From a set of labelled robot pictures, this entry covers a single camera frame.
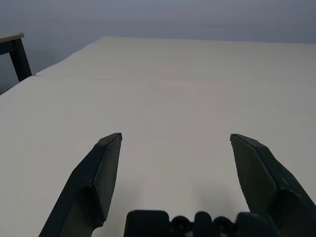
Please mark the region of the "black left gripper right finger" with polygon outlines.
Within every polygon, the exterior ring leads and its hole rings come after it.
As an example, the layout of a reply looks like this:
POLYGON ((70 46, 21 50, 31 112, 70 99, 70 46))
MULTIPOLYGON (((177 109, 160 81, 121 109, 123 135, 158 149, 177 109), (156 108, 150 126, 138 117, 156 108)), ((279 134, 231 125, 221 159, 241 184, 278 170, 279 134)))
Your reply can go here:
POLYGON ((294 175, 257 140, 231 134, 230 142, 250 212, 268 214, 283 237, 314 237, 316 206, 294 175))

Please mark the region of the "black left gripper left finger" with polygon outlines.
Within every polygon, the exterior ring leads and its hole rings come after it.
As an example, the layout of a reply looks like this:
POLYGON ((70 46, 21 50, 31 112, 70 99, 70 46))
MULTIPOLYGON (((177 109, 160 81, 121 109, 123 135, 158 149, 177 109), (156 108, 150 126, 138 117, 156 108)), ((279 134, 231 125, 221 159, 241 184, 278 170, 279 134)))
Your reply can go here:
POLYGON ((68 178, 41 237, 90 237, 107 220, 113 197, 121 133, 101 138, 68 178))

